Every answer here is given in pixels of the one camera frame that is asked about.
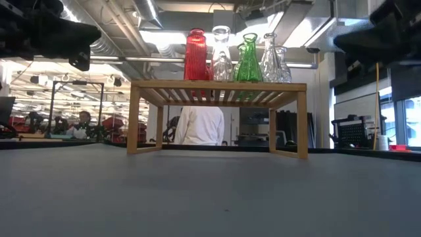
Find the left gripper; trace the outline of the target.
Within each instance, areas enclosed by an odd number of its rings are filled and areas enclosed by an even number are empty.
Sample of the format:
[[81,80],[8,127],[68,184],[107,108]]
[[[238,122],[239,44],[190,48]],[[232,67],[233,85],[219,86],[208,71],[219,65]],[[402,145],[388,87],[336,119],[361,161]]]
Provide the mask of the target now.
[[61,18],[60,0],[35,0],[31,9],[31,45],[50,59],[67,59],[78,70],[90,67],[90,45],[101,37],[97,27]]

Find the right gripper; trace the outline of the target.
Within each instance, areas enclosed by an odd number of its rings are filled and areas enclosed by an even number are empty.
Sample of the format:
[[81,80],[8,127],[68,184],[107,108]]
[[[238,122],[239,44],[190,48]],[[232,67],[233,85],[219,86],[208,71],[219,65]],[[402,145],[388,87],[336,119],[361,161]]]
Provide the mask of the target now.
[[362,64],[421,64],[421,9],[389,13],[370,29],[338,35],[334,44]]

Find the clear wide-mouth glass vase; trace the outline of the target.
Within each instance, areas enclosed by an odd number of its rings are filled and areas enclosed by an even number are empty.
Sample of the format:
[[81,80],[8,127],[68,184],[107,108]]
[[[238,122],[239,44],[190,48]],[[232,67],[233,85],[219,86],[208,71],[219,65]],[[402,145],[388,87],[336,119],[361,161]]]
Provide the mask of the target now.
[[281,75],[282,75],[281,81],[283,83],[291,83],[291,81],[292,81],[291,71],[290,71],[290,68],[287,66],[287,63],[285,61],[285,54],[287,52],[287,48],[283,47],[283,46],[277,46],[276,52],[277,52],[278,59],[279,59],[279,62],[280,62],[280,70],[281,70]]

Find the small clear cut-glass vase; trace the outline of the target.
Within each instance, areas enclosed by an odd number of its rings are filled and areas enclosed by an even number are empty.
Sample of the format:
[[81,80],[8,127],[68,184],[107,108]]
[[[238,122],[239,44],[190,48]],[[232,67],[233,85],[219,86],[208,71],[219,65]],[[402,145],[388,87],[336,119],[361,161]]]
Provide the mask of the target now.
[[262,78],[264,82],[280,82],[279,61],[275,49],[275,33],[264,35],[264,53],[260,62]]

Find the slim green glass vase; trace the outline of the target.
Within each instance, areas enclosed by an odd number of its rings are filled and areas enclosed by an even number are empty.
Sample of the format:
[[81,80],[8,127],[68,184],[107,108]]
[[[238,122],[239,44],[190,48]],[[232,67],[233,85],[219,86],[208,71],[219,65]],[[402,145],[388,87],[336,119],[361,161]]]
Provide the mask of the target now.
[[248,33],[243,36],[245,50],[237,74],[237,80],[240,82],[262,82],[262,72],[257,59],[256,40],[256,33]]

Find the red square glass vase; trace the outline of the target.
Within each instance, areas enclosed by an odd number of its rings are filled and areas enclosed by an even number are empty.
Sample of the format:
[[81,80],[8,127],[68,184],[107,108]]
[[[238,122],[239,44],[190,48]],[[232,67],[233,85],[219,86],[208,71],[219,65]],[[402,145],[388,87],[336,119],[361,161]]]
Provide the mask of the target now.
[[206,60],[205,31],[200,28],[193,28],[186,39],[184,80],[205,80]]

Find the tall clear glass carafe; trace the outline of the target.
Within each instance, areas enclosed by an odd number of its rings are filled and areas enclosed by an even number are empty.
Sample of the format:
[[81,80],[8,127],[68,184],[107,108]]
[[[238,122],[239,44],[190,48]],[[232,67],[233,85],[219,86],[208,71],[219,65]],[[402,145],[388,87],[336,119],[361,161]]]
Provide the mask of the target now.
[[230,49],[229,49],[229,37],[230,37],[230,29],[227,26],[215,26],[212,29],[212,33],[214,36],[214,45],[212,50],[212,59],[210,63],[210,74],[213,79],[213,69],[212,69],[212,62],[217,58],[219,52],[223,51],[225,54],[230,58]]

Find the clear glass carafe vase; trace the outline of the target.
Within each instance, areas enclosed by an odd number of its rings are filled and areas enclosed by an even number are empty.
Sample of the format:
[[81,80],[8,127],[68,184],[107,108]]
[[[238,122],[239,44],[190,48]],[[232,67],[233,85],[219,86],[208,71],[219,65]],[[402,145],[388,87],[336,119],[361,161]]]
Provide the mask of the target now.
[[230,58],[221,51],[217,58],[212,62],[213,80],[229,81],[231,80],[232,62]]

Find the wooden slatted shelf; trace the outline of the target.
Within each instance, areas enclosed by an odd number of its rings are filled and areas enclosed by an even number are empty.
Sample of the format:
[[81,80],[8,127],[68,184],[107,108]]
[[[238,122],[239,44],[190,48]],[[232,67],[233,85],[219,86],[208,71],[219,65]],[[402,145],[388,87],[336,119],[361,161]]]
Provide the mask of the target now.
[[[139,102],[143,98],[157,107],[157,138],[153,147],[138,148]],[[276,111],[297,103],[297,151],[276,148]],[[127,153],[162,149],[164,106],[266,108],[269,112],[269,151],[273,154],[308,158],[307,85],[303,83],[221,82],[206,80],[139,80],[131,83]]]

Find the dark laptop screen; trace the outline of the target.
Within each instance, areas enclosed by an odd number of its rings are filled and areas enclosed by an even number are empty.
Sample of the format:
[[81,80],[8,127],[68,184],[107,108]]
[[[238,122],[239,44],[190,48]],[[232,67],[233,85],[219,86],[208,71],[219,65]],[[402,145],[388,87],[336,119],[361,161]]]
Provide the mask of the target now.
[[0,97],[0,125],[8,125],[16,97]]

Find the black pegboard cart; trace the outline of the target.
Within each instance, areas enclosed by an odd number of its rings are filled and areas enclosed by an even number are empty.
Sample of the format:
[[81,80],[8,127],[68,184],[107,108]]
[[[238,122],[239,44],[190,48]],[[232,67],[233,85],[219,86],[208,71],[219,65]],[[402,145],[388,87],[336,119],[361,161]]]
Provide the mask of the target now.
[[334,133],[329,137],[334,142],[334,148],[368,148],[366,121],[370,119],[371,116],[348,115],[347,118],[332,120]]

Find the red storage bins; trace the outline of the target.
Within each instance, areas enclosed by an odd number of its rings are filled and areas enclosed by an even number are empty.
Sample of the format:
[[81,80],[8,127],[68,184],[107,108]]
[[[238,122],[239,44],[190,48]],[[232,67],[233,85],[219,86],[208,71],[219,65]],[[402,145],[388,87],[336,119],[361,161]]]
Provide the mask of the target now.
[[[117,117],[106,118],[103,122],[103,139],[112,143],[126,143],[128,136],[128,126],[122,119]],[[145,143],[147,141],[147,126],[139,122],[137,130],[137,142]]]

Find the black cabinet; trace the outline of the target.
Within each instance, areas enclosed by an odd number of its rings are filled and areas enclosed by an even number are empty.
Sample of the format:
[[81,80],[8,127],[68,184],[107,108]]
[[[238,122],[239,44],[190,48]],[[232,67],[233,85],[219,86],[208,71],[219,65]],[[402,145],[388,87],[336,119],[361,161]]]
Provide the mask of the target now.
[[[276,131],[278,147],[297,146],[297,113],[291,111],[279,111],[276,113]],[[314,121],[312,113],[307,113],[308,147],[315,147]]]

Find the grey equipment rack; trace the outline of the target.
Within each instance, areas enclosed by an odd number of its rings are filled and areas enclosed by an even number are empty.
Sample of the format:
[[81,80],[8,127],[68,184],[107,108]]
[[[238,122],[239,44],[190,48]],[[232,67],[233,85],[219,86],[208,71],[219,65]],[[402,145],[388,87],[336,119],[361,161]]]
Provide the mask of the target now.
[[241,147],[268,147],[269,110],[242,107],[236,144]]

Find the grey ceiling box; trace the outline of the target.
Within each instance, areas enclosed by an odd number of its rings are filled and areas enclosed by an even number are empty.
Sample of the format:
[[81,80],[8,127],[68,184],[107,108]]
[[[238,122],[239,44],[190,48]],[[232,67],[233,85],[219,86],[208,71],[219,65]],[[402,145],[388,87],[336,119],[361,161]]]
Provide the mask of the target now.
[[226,10],[213,10],[213,26],[227,26],[234,29],[234,12]]

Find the round spiral metal duct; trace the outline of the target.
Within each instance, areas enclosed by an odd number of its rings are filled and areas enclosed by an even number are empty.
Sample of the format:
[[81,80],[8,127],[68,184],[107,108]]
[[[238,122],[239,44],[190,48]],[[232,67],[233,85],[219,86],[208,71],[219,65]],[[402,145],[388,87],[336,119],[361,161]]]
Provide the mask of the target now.
[[[82,7],[79,0],[60,0],[63,3],[64,11],[62,17],[66,20],[74,22],[81,22],[96,26],[100,32],[101,37],[91,44],[91,54],[95,56],[123,56],[123,52],[116,46],[116,44],[106,35],[105,31],[96,23],[93,17]],[[119,65],[114,65],[118,70],[129,76],[130,78],[143,78],[141,69],[134,66],[132,63],[123,62]]]
[[134,7],[142,20],[151,23],[159,29],[163,26],[159,20],[159,8],[155,0],[132,0]]

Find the black stand frame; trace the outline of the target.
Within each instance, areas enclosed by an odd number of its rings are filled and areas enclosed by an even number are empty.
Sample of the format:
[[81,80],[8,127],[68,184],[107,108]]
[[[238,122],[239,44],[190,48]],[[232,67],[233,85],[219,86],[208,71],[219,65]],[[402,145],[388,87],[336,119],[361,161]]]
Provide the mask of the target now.
[[102,117],[102,110],[103,110],[103,96],[104,96],[104,89],[105,89],[105,84],[102,82],[87,82],[87,81],[83,81],[83,80],[74,80],[71,82],[59,82],[59,81],[53,81],[53,86],[52,86],[52,92],[51,92],[51,100],[50,100],[50,109],[49,109],[49,120],[48,120],[48,125],[47,125],[47,131],[46,131],[46,137],[50,136],[51,134],[51,125],[52,125],[52,120],[53,120],[53,106],[54,106],[54,101],[55,101],[55,94],[56,91],[59,91],[59,89],[55,89],[55,86],[60,83],[62,86],[65,86],[69,83],[73,84],[73,85],[77,85],[77,86],[86,86],[88,84],[91,85],[100,85],[101,87],[101,96],[100,96],[100,101],[99,101],[99,115],[98,115],[98,121],[97,121],[97,126],[101,126],[102,122],[101,122],[101,117]]

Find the silver ventilation duct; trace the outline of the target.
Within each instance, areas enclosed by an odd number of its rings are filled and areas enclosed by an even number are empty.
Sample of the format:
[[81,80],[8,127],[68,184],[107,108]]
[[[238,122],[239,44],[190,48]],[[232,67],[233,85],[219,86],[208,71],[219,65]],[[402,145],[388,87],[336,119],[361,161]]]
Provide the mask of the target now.
[[372,26],[371,0],[316,0],[315,3],[307,17],[312,32],[303,47],[339,51],[334,44],[336,36]]

